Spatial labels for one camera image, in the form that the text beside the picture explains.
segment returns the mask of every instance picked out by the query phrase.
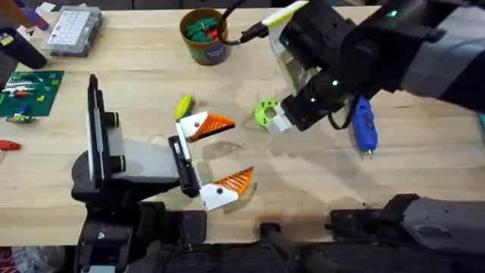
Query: orange and white object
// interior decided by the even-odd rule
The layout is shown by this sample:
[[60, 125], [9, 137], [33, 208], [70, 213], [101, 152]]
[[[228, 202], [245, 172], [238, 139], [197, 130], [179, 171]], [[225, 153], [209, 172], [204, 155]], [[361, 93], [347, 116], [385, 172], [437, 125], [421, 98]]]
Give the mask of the orange and white object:
[[208, 211], [237, 201], [246, 191], [254, 168], [247, 168], [214, 183], [204, 185], [199, 193]]
[[[221, 133], [236, 126], [234, 121], [220, 115], [210, 115], [201, 112], [186, 118], [181, 118], [175, 123], [177, 134], [180, 138], [183, 156], [187, 162], [192, 161], [189, 143], [194, 143], [202, 138]], [[225, 177], [213, 183], [203, 184], [197, 169], [194, 167], [196, 179], [199, 184], [199, 194], [206, 209], [220, 208], [230, 202], [238, 200], [244, 193], [252, 179], [254, 168], [248, 168], [236, 174]]]

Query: wooden tabletop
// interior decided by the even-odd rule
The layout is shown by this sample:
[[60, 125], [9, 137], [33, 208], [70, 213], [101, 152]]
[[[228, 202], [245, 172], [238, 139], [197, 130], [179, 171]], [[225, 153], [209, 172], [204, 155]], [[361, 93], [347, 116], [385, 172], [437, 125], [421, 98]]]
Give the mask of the wooden tabletop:
[[[376, 8], [337, 10], [360, 22]], [[272, 12], [236, 10], [232, 37]], [[397, 193], [485, 200], [485, 145], [476, 114], [382, 92], [372, 100], [380, 142], [374, 160], [362, 159], [351, 134], [331, 129], [327, 120], [273, 139], [253, 120], [260, 100], [287, 95], [268, 40], [235, 47], [223, 64], [203, 67], [180, 37], [185, 13], [105, 11], [88, 58], [56, 58], [45, 68], [66, 71], [50, 116], [25, 127], [0, 122], [0, 139], [23, 145], [0, 158], [0, 246], [77, 242], [85, 209], [70, 197], [70, 171], [86, 149], [91, 73], [107, 109], [119, 111], [125, 137], [167, 145], [183, 94], [195, 95], [196, 111], [236, 122], [236, 129], [191, 145], [204, 180], [255, 167], [252, 198], [208, 214], [208, 242], [253, 241], [264, 221], [280, 222], [297, 240], [329, 240], [323, 224], [331, 209], [379, 207]], [[37, 31], [33, 44], [42, 37]], [[171, 209], [203, 209], [178, 188], [151, 199]]]

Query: pen holder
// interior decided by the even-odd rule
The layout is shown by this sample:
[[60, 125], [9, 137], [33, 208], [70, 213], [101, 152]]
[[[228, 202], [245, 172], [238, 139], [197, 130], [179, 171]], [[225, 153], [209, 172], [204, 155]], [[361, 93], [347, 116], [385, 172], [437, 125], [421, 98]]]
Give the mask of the pen holder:
[[[212, 8], [197, 8], [186, 14], [180, 21], [180, 34], [183, 41], [187, 44], [190, 55], [194, 61], [202, 65], [220, 64], [229, 56], [229, 46], [225, 46], [219, 39], [211, 42], [193, 42], [186, 36], [186, 28], [193, 25], [203, 18], [214, 18], [217, 22], [221, 19], [222, 14]], [[227, 38], [227, 24], [224, 22], [222, 37]]]

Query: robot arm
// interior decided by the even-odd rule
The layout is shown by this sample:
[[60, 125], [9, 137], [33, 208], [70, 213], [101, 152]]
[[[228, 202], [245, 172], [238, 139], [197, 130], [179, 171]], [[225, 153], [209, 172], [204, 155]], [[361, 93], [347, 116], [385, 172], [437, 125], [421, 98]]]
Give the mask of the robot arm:
[[485, 112], [485, 11], [463, 1], [389, 0], [355, 27], [323, 1], [298, 10], [281, 33], [305, 68], [320, 68], [296, 95], [281, 102], [300, 131], [352, 97], [405, 90]]

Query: blue glue gun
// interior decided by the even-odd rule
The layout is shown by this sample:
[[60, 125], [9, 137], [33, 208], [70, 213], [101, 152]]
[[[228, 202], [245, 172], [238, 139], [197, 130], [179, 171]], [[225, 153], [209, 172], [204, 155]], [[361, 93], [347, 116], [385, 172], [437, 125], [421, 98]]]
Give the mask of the blue glue gun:
[[364, 97], [358, 100], [352, 125], [358, 148], [362, 152], [368, 152], [372, 158], [373, 151], [377, 148], [377, 131], [371, 104]]

